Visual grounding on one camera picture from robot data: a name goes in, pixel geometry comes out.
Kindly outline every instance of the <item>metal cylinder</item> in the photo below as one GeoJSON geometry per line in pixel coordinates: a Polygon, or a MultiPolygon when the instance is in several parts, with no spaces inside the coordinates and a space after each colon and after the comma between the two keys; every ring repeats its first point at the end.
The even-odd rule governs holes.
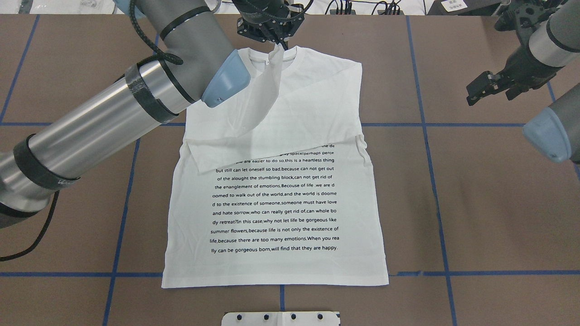
{"type": "MultiPolygon", "coordinates": [[[[153,96],[170,104],[174,113],[188,106],[159,62],[146,64],[140,72],[153,96]]],[[[28,148],[51,173],[76,179],[159,124],[121,79],[31,137],[28,148]]],[[[13,153],[0,154],[0,213],[12,217],[33,214],[48,205],[54,192],[30,180],[13,153]]]]}
{"type": "Polygon", "coordinates": [[[568,0],[551,15],[548,30],[563,47],[580,52],[580,0],[568,0]]]}
{"type": "MultiPolygon", "coordinates": [[[[564,67],[580,56],[580,49],[578,52],[573,52],[570,51],[570,48],[562,48],[562,44],[555,42],[547,29],[550,21],[542,23],[530,37],[530,52],[538,61],[547,66],[564,67]]],[[[577,38],[580,41],[580,32],[577,34],[577,38]]]]}
{"type": "Polygon", "coordinates": [[[556,113],[568,135],[571,152],[580,150],[580,84],[562,95],[550,108],[556,113]]]}
{"type": "Polygon", "coordinates": [[[258,12],[255,8],[259,8],[272,16],[280,14],[280,10],[285,8],[282,0],[254,0],[252,1],[253,6],[245,0],[233,0],[233,2],[244,20],[251,24],[260,24],[271,20],[268,15],[258,12]]]}
{"type": "Polygon", "coordinates": [[[161,34],[167,53],[183,59],[179,66],[164,63],[165,72],[190,102],[198,101],[234,46],[210,11],[197,13],[206,6],[203,0],[176,0],[170,8],[159,0],[137,5],[161,34]]]}

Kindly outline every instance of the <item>cloth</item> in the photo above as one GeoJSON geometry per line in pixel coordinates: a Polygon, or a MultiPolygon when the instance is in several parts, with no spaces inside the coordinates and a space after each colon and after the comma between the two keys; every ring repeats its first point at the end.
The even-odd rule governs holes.
{"type": "Polygon", "coordinates": [[[162,287],[388,284],[361,64],[301,47],[239,53],[249,86],[187,110],[162,287]]]}
{"type": "Polygon", "coordinates": [[[280,91],[269,111],[261,109],[265,117],[256,117],[261,123],[246,133],[231,132],[244,119],[240,108],[250,109],[244,105],[248,96],[264,96],[255,81],[269,67],[265,53],[239,53],[252,76],[250,85],[214,109],[203,102],[187,109],[184,140],[201,172],[362,135],[361,64],[299,46],[284,53],[280,91]]]}

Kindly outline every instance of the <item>electrical cable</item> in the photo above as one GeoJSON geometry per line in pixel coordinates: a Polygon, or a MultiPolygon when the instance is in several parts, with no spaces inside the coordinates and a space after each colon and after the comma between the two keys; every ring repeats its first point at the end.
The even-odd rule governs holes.
{"type": "Polygon", "coordinates": [[[324,11],[324,14],[327,14],[328,13],[328,9],[330,9],[330,6],[332,5],[333,2],[336,3],[336,12],[338,12],[338,2],[336,0],[332,0],[331,2],[328,3],[328,7],[324,11]]]}
{"type": "Polygon", "coordinates": [[[372,9],[371,16],[375,14],[376,7],[378,7],[380,4],[384,4],[385,5],[385,12],[387,11],[387,6],[389,4],[386,1],[379,1],[379,2],[375,2],[375,3],[376,4],[375,4],[375,7],[372,9]]]}
{"type": "Polygon", "coordinates": [[[256,9],[258,11],[258,13],[260,13],[260,14],[262,14],[262,15],[270,18],[270,19],[274,19],[274,20],[280,21],[282,23],[289,23],[291,21],[301,20],[304,17],[304,14],[306,13],[306,11],[314,3],[314,0],[310,0],[310,2],[308,2],[308,4],[306,5],[306,7],[304,7],[304,10],[302,10],[298,15],[296,15],[296,16],[294,16],[292,18],[283,18],[283,17],[277,17],[277,16],[274,16],[274,15],[270,15],[269,13],[265,12],[264,10],[261,10],[260,8],[256,7],[256,5],[254,5],[249,0],[244,0],[244,2],[247,3],[248,5],[250,5],[250,7],[256,9]]]}
{"type": "Polygon", "coordinates": [[[31,252],[32,250],[34,250],[34,248],[37,247],[37,245],[42,240],[42,237],[46,233],[46,230],[48,229],[50,221],[52,220],[52,216],[55,213],[56,202],[59,199],[59,193],[60,193],[60,190],[55,192],[54,196],[52,197],[52,204],[50,205],[48,217],[46,218],[46,221],[44,222],[44,225],[42,226],[42,229],[41,229],[40,233],[38,234],[36,240],[34,240],[34,243],[30,247],[28,247],[28,249],[23,250],[19,253],[15,253],[14,255],[10,255],[10,256],[0,257],[0,262],[7,262],[7,261],[12,260],[12,259],[20,258],[20,257],[26,255],[27,253],[31,252]]]}
{"type": "Polygon", "coordinates": [[[157,55],[157,57],[159,59],[165,60],[167,62],[176,64],[176,65],[183,64],[183,59],[181,59],[179,56],[176,56],[174,54],[163,52],[163,50],[161,50],[159,47],[157,47],[157,45],[155,45],[155,43],[153,43],[153,41],[150,40],[147,37],[147,35],[145,35],[145,32],[143,32],[143,30],[141,29],[141,26],[139,26],[139,23],[137,22],[137,18],[135,17],[135,3],[136,3],[136,1],[137,0],[130,0],[129,1],[129,19],[131,20],[131,25],[133,25],[133,29],[135,29],[139,38],[141,38],[141,40],[143,42],[145,42],[145,44],[147,44],[147,46],[151,50],[153,50],[153,52],[155,52],[155,54],[157,55]]]}
{"type": "Polygon", "coordinates": [[[385,12],[383,12],[383,15],[399,15],[401,13],[401,7],[399,7],[398,4],[401,1],[402,0],[395,2],[393,0],[393,2],[391,2],[389,4],[389,7],[387,8],[387,10],[385,12]]]}

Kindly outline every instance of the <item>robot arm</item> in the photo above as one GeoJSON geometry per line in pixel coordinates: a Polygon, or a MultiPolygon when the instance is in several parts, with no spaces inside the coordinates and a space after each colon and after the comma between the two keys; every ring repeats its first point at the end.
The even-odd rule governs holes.
{"type": "MultiPolygon", "coordinates": [[[[265,2],[242,2],[250,8],[262,6],[255,16],[270,10],[265,2]]],[[[215,107],[249,84],[249,73],[237,50],[204,0],[117,3],[130,13],[137,33],[140,29],[135,16],[145,14],[167,46],[167,53],[149,41],[156,56],[129,67],[123,78],[17,144],[11,153],[0,153],[0,228],[36,214],[48,205],[55,191],[71,186],[90,168],[171,121],[191,103],[202,100],[215,107]]],[[[252,17],[251,10],[243,15],[252,17]]],[[[289,23],[302,20],[303,12],[287,12],[285,17],[289,23]]],[[[286,25],[285,21],[270,27],[278,33],[286,32],[286,25]]],[[[285,38],[275,41],[284,42],[285,38]]]]}
{"type": "MultiPolygon", "coordinates": [[[[521,45],[502,71],[485,71],[467,86],[467,103],[472,106],[504,90],[512,100],[547,83],[580,56],[579,17],[580,0],[564,0],[558,8],[544,8],[533,0],[512,0],[495,29],[515,29],[521,45]]],[[[580,165],[580,84],[527,123],[524,136],[553,162],[571,159],[580,165]]]]}
{"type": "Polygon", "coordinates": [[[580,56],[580,0],[558,8],[544,8],[535,0],[512,0],[495,24],[498,31],[516,30],[520,47],[505,68],[484,71],[467,86],[467,103],[506,91],[508,100],[538,89],[580,56]]]}

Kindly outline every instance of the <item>shirt neckline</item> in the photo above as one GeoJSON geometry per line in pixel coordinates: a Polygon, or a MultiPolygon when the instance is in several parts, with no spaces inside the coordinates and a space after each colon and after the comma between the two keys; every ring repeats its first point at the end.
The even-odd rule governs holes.
{"type": "MultiPolygon", "coordinates": [[[[252,78],[255,78],[262,74],[262,71],[259,71],[256,67],[254,67],[254,65],[252,64],[252,60],[250,58],[258,60],[267,60],[268,53],[258,52],[250,48],[244,48],[239,50],[238,52],[240,53],[240,58],[242,58],[242,61],[244,62],[252,78]]],[[[297,45],[291,49],[284,51],[284,59],[294,57],[294,60],[288,67],[282,69],[283,74],[291,74],[300,66],[300,63],[302,62],[304,56],[303,52],[304,50],[297,45]]]]}

